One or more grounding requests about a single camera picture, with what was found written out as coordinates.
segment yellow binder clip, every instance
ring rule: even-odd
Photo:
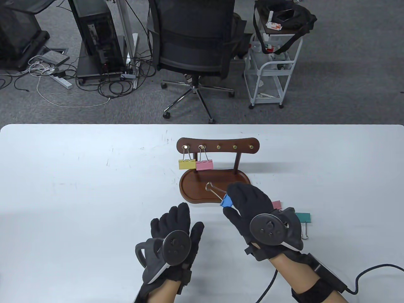
[[[184,160],[185,150],[188,151],[189,160]],[[191,159],[191,154],[189,152],[188,145],[182,146],[182,160],[178,160],[178,168],[179,169],[196,169],[196,159]]]

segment black glove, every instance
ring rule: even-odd
[[[264,252],[265,258],[270,259],[289,250],[283,245],[270,246],[256,240],[250,232],[251,220],[260,214],[269,214],[274,210],[272,201],[259,188],[244,183],[232,183],[227,187],[227,195],[233,201],[234,207],[223,207],[223,214],[238,229],[247,244],[256,243]]]
[[[178,207],[171,207],[168,213],[161,216],[160,220],[155,218],[150,222],[151,237],[152,238],[165,238],[170,232],[175,230],[185,231],[189,235],[189,228],[191,226],[191,217],[189,215],[189,206],[187,203],[181,203]],[[179,281],[178,273],[183,269],[190,270],[192,263],[195,261],[196,254],[199,249],[199,241],[204,229],[202,222],[196,222],[191,230],[191,250],[186,260],[177,266],[167,268],[162,276],[173,281]]]
[[[187,203],[181,203],[178,207],[171,207],[168,213],[161,216],[160,219],[153,219],[150,222],[152,238],[166,238],[166,236],[175,231],[182,230],[189,235],[189,228],[191,226],[191,218],[189,215],[189,206]],[[164,270],[164,272],[151,284],[143,284],[135,303],[146,302],[148,294],[160,287],[165,280],[181,281],[181,286],[177,294],[180,294],[184,285],[187,285],[191,279],[191,266],[195,261],[196,254],[199,249],[199,241],[204,229],[202,222],[197,222],[191,230],[191,250],[185,261],[177,266],[171,266]]]

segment black bag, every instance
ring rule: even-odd
[[[298,32],[290,38],[288,42],[285,43],[280,49],[278,49],[274,54],[280,55],[286,52],[293,43],[295,43],[300,37],[308,34],[313,28],[314,23],[317,21],[315,15],[311,14],[310,11],[298,4],[293,3],[293,1],[288,0],[256,0],[254,5],[254,17],[252,22],[254,24],[255,33],[258,40],[261,43],[262,52],[264,54],[270,54],[267,51],[264,41],[262,39],[261,33],[258,29],[257,21],[255,20],[255,10],[264,13],[268,16],[270,11],[274,11],[274,16],[272,17],[272,22],[279,23],[282,25],[282,29],[297,30]]]

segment wooden post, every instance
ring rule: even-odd
[[[240,164],[241,153],[236,154],[236,160],[234,161],[233,173],[236,175],[238,171],[238,165]]]
[[[198,153],[194,153],[194,159],[196,160],[196,161],[198,161]]]

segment chair mesh backrest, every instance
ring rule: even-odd
[[[226,43],[234,29],[235,0],[149,1],[157,8],[161,63],[201,72],[221,71],[223,57],[230,60],[231,55]]]

